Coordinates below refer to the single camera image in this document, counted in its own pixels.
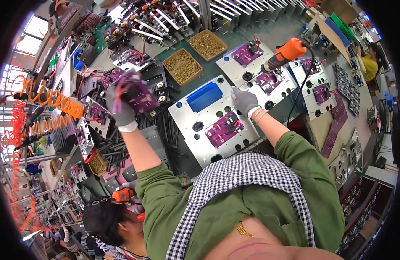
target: round hole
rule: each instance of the round hole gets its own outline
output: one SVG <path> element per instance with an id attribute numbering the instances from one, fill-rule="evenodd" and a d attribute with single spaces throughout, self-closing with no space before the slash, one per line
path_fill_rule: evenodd
<path id="1" fill-rule="evenodd" d="M 212 163 L 215 163 L 215 162 L 220 161 L 220 160 L 222 160 L 222 159 L 223 159 L 223 156 L 221 156 L 220 154 L 216 154 L 215 156 L 213 156 L 212 158 L 210 158 L 210 161 L 211 161 Z"/>
<path id="2" fill-rule="evenodd" d="M 203 126 L 204 126 L 203 122 L 195 122 L 193 124 L 193 130 L 199 132 L 201 129 L 203 129 Z"/>
<path id="3" fill-rule="evenodd" d="M 250 81 L 250 80 L 252 79 L 252 73 L 250 73 L 250 72 L 245 72 L 245 73 L 242 75 L 242 79 L 243 79 L 244 81 Z"/>
<path id="4" fill-rule="evenodd" d="M 271 110 L 274 107 L 274 103 L 272 101 L 268 101 L 264 105 L 266 110 Z"/>

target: workbench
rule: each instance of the workbench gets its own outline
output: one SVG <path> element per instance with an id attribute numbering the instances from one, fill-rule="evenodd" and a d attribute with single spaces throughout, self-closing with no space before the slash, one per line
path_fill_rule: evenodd
<path id="1" fill-rule="evenodd" d="M 254 35 L 260 39 L 261 42 L 266 44 L 273 52 L 276 50 L 276 46 L 280 46 L 285 44 L 292 37 L 300 37 L 301 28 L 303 26 L 303 22 L 299 18 L 287 18 L 285 16 L 280 17 L 275 23 L 269 24 L 260 24 L 258 28 L 249 28 L 246 32 L 238 30 L 234 33 L 215 33 L 222 41 L 228 46 L 228 49 L 233 49 L 246 41 L 253 39 Z M 141 40 L 139 37 L 134 37 L 130 44 L 134 45 L 135 49 L 139 50 L 141 48 Z M 145 51 L 150 56 L 155 56 L 157 60 L 163 61 L 175 51 L 184 48 L 188 51 L 194 59 L 196 59 L 199 64 L 203 67 L 203 74 L 198 76 L 192 82 L 187 84 L 185 87 L 180 87 L 175 80 L 166 72 L 166 77 L 168 81 L 168 85 L 180 90 L 180 92 L 173 91 L 171 88 L 171 96 L 175 100 L 179 100 L 182 97 L 186 96 L 191 91 L 195 90 L 198 86 L 203 85 L 205 82 L 210 79 L 217 77 L 221 74 L 224 74 L 223 71 L 215 64 L 215 62 L 221 58 L 221 55 L 214 58 L 213 60 L 206 62 L 194 49 L 191 48 L 189 43 L 186 41 L 182 41 L 181 43 L 173 45 L 173 48 L 166 49 L 164 47 L 159 47 L 154 44 L 146 44 Z M 323 55 L 323 51 L 321 49 L 314 50 L 316 57 L 319 57 L 320 60 L 326 58 L 326 61 L 323 63 L 325 67 L 325 71 L 329 77 L 331 82 L 331 86 L 335 89 L 335 76 L 332 65 L 334 62 L 337 62 L 344 70 L 348 72 L 349 75 L 352 75 L 352 69 L 348 65 L 346 59 L 338 55 L 335 57 L 334 55 L 330 55 L 325 57 Z M 99 55 L 99 57 L 95 60 L 95 62 L 90 66 L 88 70 L 110 70 L 112 65 L 112 60 L 109 59 L 109 51 L 104 50 Z M 337 142 L 333 147 L 333 151 L 328 159 L 326 159 L 326 163 L 331 163 L 337 156 L 338 153 L 343 146 L 343 144 L 347 143 L 353 134 L 353 130 L 356 128 L 359 133 L 360 143 L 362 144 L 362 148 L 365 149 L 367 141 L 370 137 L 370 130 L 366 121 L 366 109 L 372 106 L 372 101 L 369 95 L 369 91 L 367 86 L 363 86 L 359 88 L 360 91 L 360 115 L 359 117 L 355 117 L 352 112 L 348 110 L 348 101 L 344 99 L 344 103 L 346 105 L 346 110 L 348 112 L 348 120 L 345 123 L 344 127 L 340 130 Z M 286 124 L 286 120 L 288 117 L 288 113 L 293 104 L 293 98 L 297 95 L 298 89 L 294 90 L 290 96 L 283 99 L 281 102 L 276 104 L 268 113 L 274 117 L 279 122 Z M 302 113 L 306 113 L 305 106 L 303 107 L 300 102 L 297 101 L 296 108 L 294 108 L 291 119 L 294 119 L 301 115 Z M 320 117 L 315 120 L 309 121 L 308 116 L 303 115 L 304 119 L 307 119 L 307 128 L 310 133 L 310 138 L 314 146 L 320 151 L 327 139 L 328 132 L 330 130 L 332 124 L 332 113 L 324 113 Z M 260 139 L 258 139 L 255 143 L 251 144 L 251 147 L 256 146 L 259 143 L 262 143 L 266 140 L 265 135 L 256 127 L 258 133 L 260 134 Z M 175 158 L 176 168 L 179 173 L 176 174 L 187 174 L 189 177 L 193 178 L 197 176 L 201 171 L 200 165 L 197 163 L 196 159 L 190 152 L 190 149 L 187 147 L 184 142 L 184 138 L 181 133 L 178 137 L 178 146 L 177 151 L 184 154 L 181 157 Z M 89 185 L 93 185 L 96 183 L 92 180 L 87 180 Z M 105 190 L 100 189 L 100 187 L 96 188 L 98 190 L 98 195 L 103 195 L 102 192 Z"/>

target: blue plastic bin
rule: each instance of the blue plastic bin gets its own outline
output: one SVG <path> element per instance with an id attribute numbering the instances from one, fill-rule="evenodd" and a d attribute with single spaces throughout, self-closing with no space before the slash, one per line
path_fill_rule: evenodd
<path id="1" fill-rule="evenodd" d="M 327 17 L 326 24 L 330 26 L 333 31 L 340 37 L 341 41 L 344 44 L 344 47 L 348 47 L 350 45 L 350 40 L 344 35 L 344 33 L 338 28 L 338 26 L 333 22 L 330 17 Z"/>
<path id="2" fill-rule="evenodd" d="M 78 58 L 77 55 L 80 53 L 80 49 L 78 49 L 75 54 L 73 55 L 73 66 L 76 70 L 81 70 L 84 66 L 83 62 L 81 62 Z"/>

